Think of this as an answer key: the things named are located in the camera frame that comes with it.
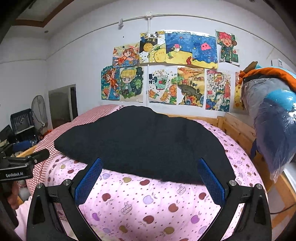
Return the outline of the person's left hand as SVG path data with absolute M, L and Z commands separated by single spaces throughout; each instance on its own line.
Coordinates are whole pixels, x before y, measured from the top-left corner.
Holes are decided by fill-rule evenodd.
M 14 210 L 18 209 L 19 207 L 18 194 L 19 194 L 19 186 L 17 182 L 14 181 L 11 186 L 11 194 L 7 198 L 8 203 L 10 204 L 11 208 Z

